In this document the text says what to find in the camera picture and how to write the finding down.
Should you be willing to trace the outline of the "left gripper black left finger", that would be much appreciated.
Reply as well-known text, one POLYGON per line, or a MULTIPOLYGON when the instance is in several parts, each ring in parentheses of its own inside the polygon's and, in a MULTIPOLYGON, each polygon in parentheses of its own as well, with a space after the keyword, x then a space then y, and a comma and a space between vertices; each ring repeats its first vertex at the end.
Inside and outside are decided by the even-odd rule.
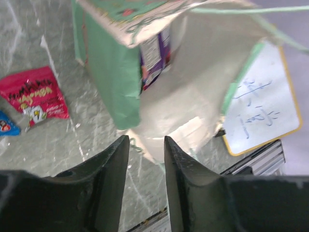
POLYGON ((54 177, 0 173, 3 232, 116 232, 129 157, 129 137, 54 177))

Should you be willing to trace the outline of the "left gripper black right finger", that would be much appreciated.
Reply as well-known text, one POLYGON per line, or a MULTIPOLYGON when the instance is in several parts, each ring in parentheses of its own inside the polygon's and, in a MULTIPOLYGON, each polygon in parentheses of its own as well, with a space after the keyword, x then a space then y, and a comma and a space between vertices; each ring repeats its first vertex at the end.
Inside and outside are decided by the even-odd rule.
POLYGON ((306 232, 307 176, 219 175, 164 139, 174 232, 306 232))

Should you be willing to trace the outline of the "green printed paper bag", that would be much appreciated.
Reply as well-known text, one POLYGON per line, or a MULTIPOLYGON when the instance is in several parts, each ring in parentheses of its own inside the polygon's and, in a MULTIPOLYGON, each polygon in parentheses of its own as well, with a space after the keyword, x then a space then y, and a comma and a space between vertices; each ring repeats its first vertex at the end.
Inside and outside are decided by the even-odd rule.
POLYGON ((257 44, 309 50, 247 0, 74 0, 76 59, 93 79, 116 128, 164 162, 164 138, 197 152, 220 129, 233 84, 257 44), (170 27, 170 63, 141 91, 140 44, 170 27))

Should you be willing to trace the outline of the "blue snack packet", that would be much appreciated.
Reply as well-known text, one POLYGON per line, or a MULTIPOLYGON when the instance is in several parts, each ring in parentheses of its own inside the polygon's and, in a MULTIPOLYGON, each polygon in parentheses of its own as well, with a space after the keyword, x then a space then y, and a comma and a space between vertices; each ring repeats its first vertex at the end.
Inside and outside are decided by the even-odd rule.
POLYGON ((3 112, 0 112, 0 136, 18 136, 20 128, 16 126, 9 117, 3 112))

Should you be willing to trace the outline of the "red snack packet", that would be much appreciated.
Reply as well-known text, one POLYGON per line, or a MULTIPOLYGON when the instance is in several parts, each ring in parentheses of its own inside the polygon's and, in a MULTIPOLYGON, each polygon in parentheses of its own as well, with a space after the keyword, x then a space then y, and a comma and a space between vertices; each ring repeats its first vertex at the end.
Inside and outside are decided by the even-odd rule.
POLYGON ((0 95, 28 118, 25 131, 49 118, 70 117, 64 96, 49 66, 2 78, 0 95))

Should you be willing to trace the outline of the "purple snack box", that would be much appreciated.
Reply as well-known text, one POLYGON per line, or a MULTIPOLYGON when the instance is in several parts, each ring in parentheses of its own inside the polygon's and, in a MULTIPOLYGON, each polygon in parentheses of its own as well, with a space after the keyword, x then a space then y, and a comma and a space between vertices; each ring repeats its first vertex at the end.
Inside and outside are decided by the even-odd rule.
POLYGON ((170 27, 140 44, 141 91, 146 90, 168 67, 170 54, 170 27))

